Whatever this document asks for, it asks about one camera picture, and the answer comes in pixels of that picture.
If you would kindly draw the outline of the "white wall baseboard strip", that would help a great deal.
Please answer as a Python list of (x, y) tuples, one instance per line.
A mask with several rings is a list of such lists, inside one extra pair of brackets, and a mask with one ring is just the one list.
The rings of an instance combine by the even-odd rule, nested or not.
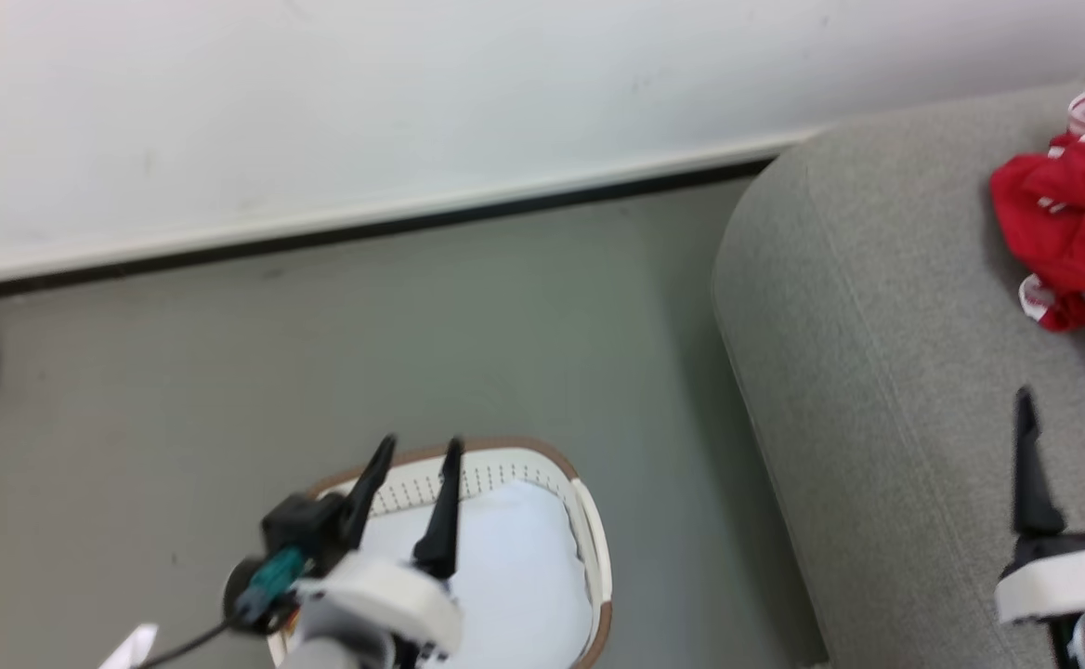
[(745, 164), (775, 158), (821, 131), (821, 125), (808, 126), (790, 132), (760, 136), (755, 141), (742, 141), (715, 150), (697, 150), (656, 160), (635, 162), (615, 168), (569, 173), (560, 178), (537, 179), (520, 185), (462, 191), (448, 196), (399, 200), (381, 206), (322, 209), (304, 215), (232, 220), (228, 224), (208, 229), (170, 229), (31, 250), (7, 250), (0, 253), (0, 282), (97, 269), (113, 263), (152, 261), (155, 258), (292, 240), (308, 234), (355, 230), (360, 226), (384, 226), (410, 220), (412, 217), (450, 215), (478, 207), (633, 185), (650, 179), (739, 168)]

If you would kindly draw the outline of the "red sports jersey white trim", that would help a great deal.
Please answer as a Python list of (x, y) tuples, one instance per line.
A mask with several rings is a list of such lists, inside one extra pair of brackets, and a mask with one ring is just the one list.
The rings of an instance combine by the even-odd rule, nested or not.
[(1085, 329), (1085, 90), (1065, 110), (1065, 131), (990, 179), (1007, 247), (1029, 270), (1023, 312), (1048, 331)]

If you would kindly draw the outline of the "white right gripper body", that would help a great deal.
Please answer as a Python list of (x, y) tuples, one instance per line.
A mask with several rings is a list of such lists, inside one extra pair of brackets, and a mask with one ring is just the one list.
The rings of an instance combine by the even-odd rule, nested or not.
[(1085, 613), (1085, 532), (1016, 532), (994, 587), (998, 622), (1048, 622)]

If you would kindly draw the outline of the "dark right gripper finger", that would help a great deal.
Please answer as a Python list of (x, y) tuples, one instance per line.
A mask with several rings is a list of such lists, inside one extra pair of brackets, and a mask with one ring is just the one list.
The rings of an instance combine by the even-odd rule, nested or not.
[(1042, 429), (1034, 395), (1022, 387), (1014, 395), (1013, 532), (1019, 538), (1059, 536), (1065, 518), (1054, 505), (1039, 453)]

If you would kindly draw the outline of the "white laundry basket brown rim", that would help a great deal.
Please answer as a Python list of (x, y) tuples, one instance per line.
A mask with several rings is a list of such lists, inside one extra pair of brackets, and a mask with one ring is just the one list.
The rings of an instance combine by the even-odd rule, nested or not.
[[(394, 454), (386, 481), (373, 499), (373, 507), (361, 539), (360, 550), (381, 558), (410, 559), (412, 546), (426, 530), (426, 524), (438, 496), (442, 456), (448, 443), (406, 454)], [(329, 492), (347, 496), (361, 475), (359, 469), (330, 476), (314, 484), (308, 498), (322, 498)], [(583, 562), (586, 592), (593, 606), (593, 625), (580, 659), (571, 669), (593, 669), (605, 649), (613, 620), (613, 568), (605, 525), (599, 517), (593, 496), (580, 480), (580, 475), (567, 458), (551, 445), (533, 438), (478, 439), (464, 442), (462, 499), (492, 492), (505, 484), (524, 481), (537, 484), (560, 498), (567, 509), (569, 529), (576, 539)], [(288, 656), (294, 644), (296, 610), (278, 634), (267, 636), (275, 665)]]

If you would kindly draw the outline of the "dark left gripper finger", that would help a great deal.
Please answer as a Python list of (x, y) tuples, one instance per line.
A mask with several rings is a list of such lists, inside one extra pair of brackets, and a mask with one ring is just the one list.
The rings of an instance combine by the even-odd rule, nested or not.
[(397, 451), (398, 437), (386, 435), (370, 462), (346, 497), (346, 513), (342, 516), (342, 541), (346, 551), (357, 550), (373, 507), (373, 499), (386, 481), (391, 462)]
[(412, 548), (412, 565), (441, 582), (457, 571), (459, 504), (462, 499), (464, 440), (454, 437), (441, 466), (441, 491), (426, 531)]

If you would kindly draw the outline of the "white garment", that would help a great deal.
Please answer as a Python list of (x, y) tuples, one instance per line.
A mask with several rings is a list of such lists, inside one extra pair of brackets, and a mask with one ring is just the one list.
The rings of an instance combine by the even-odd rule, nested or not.
[(462, 645), (421, 669), (571, 669), (593, 606), (567, 509), (537, 484), (513, 481), (459, 505)]

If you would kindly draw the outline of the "grey fabric sofa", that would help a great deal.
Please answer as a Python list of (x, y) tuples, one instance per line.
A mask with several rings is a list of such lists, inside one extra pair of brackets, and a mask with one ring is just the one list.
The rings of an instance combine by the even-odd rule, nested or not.
[(1085, 531), (1085, 330), (1021, 310), (990, 175), (1085, 81), (882, 111), (789, 149), (739, 200), (713, 304), (832, 669), (1054, 669), (1004, 626), (1014, 394)]

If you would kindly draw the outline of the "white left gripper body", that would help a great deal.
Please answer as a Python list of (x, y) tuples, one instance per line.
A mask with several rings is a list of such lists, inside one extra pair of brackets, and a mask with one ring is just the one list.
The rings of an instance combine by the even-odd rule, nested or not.
[(294, 593), (296, 662), (419, 662), (461, 647), (463, 614), (449, 587), (396, 559), (353, 552)]

